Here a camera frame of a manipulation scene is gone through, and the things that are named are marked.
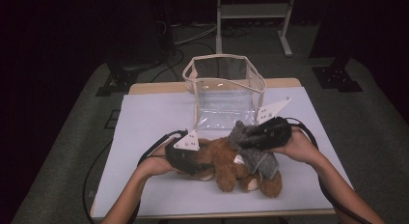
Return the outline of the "black floor socket panel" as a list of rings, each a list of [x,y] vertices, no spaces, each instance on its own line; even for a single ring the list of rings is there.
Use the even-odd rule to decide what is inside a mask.
[[[120,116],[121,110],[120,109],[113,109],[107,119],[104,128],[105,129],[114,129],[118,123],[118,119]]]

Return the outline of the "white metal stand frame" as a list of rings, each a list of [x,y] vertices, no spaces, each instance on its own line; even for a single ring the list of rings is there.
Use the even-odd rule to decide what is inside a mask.
[[[224,5],[222,0],[217,0],[216,12],[216,52],[223,52],[222,21],[224,19],[251,19],[251,18],[282,18],[284,24],[278,31],[280,43],[287,57],[292,56],[292,51],[286,39],[286,32],[291,18],[295,0],[276,4],[238,4]]]

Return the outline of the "brown teddy bear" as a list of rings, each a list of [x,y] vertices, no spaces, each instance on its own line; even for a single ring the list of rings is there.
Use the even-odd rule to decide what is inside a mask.
[[[223,192],[233,192],[239,183],[244,192],[259,189],[268,198],[276,198],[281,193],[283,187],[281,173],[278,172],[272,180],[263,179],[259,173],[251,174],[244,162],[238,159],[239,154],[232,148],[227,137],[214,140],[200,139],[199,147],[193,159],[201,167],[212,165],[214,174],[190,175],[190,177],[202,181],[215,179],[217,186]]]

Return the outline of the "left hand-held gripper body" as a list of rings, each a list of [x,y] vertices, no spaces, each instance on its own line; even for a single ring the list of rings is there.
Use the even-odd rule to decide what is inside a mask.
[[[194,153],[200,149],[197,133],[178,130],[177,134],[178,137],[165,147],[165,157],[174,168],[188,175],[194,175],[201,169],[200,164],[193,159]]]

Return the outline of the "person's right hand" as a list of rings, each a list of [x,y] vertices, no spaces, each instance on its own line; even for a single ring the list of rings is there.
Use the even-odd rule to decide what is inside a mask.
[[[271,152],[284,154],[293,160],[304,162],[311,166],[314,166],[320,157],[318,149],[299,127],[291,129],[291,136],[285,145],[274,148]]]

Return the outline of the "black stand base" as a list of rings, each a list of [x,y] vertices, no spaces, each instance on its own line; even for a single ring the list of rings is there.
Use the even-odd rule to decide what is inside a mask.
[[[119,62],[108,62],[109,75],[105,84],[97,92],[97,97],[108,97],[113,93],[128,92],[136,82],[139,72],[137,70],[125,70]]]
[[[338,89],[342,93],[362,92],[357,81],[347,73],[348,57],[337,57],[330,66],[314,67],[313,72],[322,89]]]

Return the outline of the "clear plastic bag beige trim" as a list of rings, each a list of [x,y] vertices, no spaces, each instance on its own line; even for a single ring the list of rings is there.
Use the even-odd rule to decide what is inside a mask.
[[[257,122],[266,82],[246,56],[196,56],[182,77],[195,98],[195,129],[232,129],[237,121]]]

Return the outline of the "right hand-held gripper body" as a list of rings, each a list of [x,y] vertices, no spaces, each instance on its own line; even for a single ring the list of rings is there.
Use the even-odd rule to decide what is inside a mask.
[[[259,150],[282,147],[291,135],[291,127],[286,118],[278,114],[291,102],[291,97],[262,106],[257,115],[258,126],[253,131],[254,145]]]

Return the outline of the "grey knitted doll sweater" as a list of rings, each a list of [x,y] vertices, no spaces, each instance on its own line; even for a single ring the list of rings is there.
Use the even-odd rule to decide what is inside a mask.
[[[256,127],[245,126],[241,121],[237,121],[228,136],[228,141],[232,148],[241,155],[251,174],[259,173],[263,179],[272,180],[279,170],[279,162],[275,155],[257,148],[243,149],[239,146],[242,138],[255,136],[253,131]]]

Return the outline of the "person's left hand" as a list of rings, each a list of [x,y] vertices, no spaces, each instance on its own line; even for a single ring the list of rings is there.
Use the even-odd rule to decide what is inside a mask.
[[[144,179],[152,176],[164,175],[169,172],[175,172],[176,169],[166,159],[165,144],[157,147],[151,155],[144,159],[137,167],[137,174]]]

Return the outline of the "white table mat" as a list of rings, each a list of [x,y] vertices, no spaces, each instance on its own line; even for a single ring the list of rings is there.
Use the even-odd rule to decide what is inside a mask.
[[[320,151],[345,176],[340,160],[302,87],[271,88],[266,104],[289,98],[282,117],[300,120],[314,135]],[[91,216],[101,218],[113,206],[142,154],[162,136],[192,129],[194,97],[187,93],[126,95],[116,125]],[[277,156],[282,175],[280,195],[270,199],[259,191],[246,193],[237,187],[222,192],[213,180],[202,182],[171,172],[147,181],[140,218],[202,218],[333,213],[318,185],[315,171],[307,164],[282,154]]]

